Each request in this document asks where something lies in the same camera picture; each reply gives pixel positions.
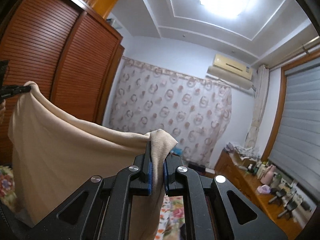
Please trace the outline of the patterned sheer curtain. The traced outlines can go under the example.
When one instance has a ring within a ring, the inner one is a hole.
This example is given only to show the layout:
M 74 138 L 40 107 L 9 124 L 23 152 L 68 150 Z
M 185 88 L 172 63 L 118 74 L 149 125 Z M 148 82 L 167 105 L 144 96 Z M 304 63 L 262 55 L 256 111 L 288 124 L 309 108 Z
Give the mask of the patterned sheer curtain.
M 231 115 L 225 83 L 125 58 L 108 126 L 140 134 L 162 129 L 178 142 L 184 160 L 213 168 L 214 147 Z

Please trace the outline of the brown louvered wardrobe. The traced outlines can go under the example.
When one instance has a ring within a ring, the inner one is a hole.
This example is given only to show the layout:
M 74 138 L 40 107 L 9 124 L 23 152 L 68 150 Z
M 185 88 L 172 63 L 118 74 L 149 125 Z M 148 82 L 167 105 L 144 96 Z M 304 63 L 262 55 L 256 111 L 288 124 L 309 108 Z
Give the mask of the brown louvered wardrobe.
M 5 85 L 38 84 L 57 107 L 101 124 L 124 48 L 83 0 L 13 0 L 1 23 Z

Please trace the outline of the wall air conditioner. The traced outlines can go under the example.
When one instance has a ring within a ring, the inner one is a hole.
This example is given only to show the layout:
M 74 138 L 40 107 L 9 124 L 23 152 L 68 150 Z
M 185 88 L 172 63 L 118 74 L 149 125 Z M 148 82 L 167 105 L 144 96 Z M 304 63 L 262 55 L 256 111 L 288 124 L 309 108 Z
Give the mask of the wall air conditioner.
M 207 74 L 246 90 L 253 88 L 252 73 L 251 67 L 221 54 L 215 55 L 212 65 L 207 69 Z

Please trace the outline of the floral bed quilt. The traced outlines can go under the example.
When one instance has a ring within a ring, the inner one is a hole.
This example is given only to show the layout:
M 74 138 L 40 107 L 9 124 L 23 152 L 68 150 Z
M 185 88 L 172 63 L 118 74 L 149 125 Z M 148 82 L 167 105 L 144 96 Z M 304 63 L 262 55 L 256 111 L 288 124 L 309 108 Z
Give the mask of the floral bed quilt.
M 25 239 L 33 226 L 28 215 L 18 212 L 13 171 L 1 166 L 1 239 Z M 154 239 L 185 239 L 184 206 L 181 196 L 165 196 Z

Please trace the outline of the wooden sideboard cabinet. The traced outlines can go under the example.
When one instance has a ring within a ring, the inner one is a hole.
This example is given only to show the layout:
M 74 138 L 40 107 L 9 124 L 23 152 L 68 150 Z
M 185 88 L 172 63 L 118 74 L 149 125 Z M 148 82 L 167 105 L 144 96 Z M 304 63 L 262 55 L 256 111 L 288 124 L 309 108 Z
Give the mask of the wooden sideboard cabinet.
M 239 169 L 233 163 L 229 153 L 221 151 L 214 171 L 216 174 L 225 176 L 253 204 L 259 207 L 286 233 L 288 239 L 295 239 L 301 233 L 302 227 L 288 214 L 278 218 L 278 215 L 285 210 L 283 204 L 278 200 L 270 204 L 269 200 L 273 197 L 271 194 L 259 194 L 257 187 L 261 185 L 260 181 L 256 176 Z

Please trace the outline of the grey window blind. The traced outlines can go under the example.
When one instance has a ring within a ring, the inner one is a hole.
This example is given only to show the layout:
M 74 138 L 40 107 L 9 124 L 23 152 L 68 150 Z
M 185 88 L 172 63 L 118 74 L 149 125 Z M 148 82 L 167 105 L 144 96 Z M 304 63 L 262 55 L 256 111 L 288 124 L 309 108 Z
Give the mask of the grey window blind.
M 319 201 L 319 66 L 288 74 L 269 159 Z

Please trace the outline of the cream tied curtain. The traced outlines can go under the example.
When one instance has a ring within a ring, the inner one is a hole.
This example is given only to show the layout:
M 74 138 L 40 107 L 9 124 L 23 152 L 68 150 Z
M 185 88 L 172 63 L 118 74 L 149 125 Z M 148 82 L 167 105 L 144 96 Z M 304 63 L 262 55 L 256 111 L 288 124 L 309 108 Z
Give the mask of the cream tied curtain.
M 268 95 L 270 70 L 263 64 L 258 68 L 258 86 L 256 87 L 253 117 L 249 132 L 247 133 L 245 148 L 254 148 L 259 128 L 263 119 Z

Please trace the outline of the peach t-shirt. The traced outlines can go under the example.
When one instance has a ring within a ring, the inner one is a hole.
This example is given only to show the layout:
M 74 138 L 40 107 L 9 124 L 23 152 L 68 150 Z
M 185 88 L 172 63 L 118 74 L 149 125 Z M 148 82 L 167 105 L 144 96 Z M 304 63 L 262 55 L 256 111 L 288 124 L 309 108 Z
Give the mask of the peach t-shirt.
M 47 100 L 31 81 L 10 119 L 15 192 L 36 225 L 91 176 L 110 177 L 151 144 L 152 194 L 133 199 L 130 239 L 154 239 L 164 198 L 163 163 L 177 141 L 166 131 L 119 132 L 80 120 Z

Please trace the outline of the pink thermos jug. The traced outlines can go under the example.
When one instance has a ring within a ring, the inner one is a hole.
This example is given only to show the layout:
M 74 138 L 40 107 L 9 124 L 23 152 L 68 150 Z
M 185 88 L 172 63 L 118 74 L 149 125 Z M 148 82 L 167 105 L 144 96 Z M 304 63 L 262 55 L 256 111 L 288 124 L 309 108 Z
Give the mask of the pink thermos jug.
M 262 176 L 260 182 L 263 184 L 263 185 L 269 185 L 273 179 L 273 176 L 274 176 L 274 171 L 276 169 L 276 166 L 274 165 L 271 165 L 269 166 L 264 175 Z

